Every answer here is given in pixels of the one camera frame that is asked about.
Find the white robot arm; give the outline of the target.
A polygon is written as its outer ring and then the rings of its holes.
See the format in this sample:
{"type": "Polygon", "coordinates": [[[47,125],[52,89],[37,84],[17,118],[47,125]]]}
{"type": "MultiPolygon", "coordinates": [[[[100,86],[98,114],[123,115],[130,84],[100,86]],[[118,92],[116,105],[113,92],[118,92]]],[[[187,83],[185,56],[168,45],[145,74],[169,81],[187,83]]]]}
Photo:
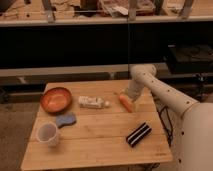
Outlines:
{"type": "Polygon", "coordinates": [[[179,171],[213,171],[213,103],[199,102],[156,78],[153,64],[131,67],[125,94],[136,101],[147,87],[183,118],[179,171]]]}

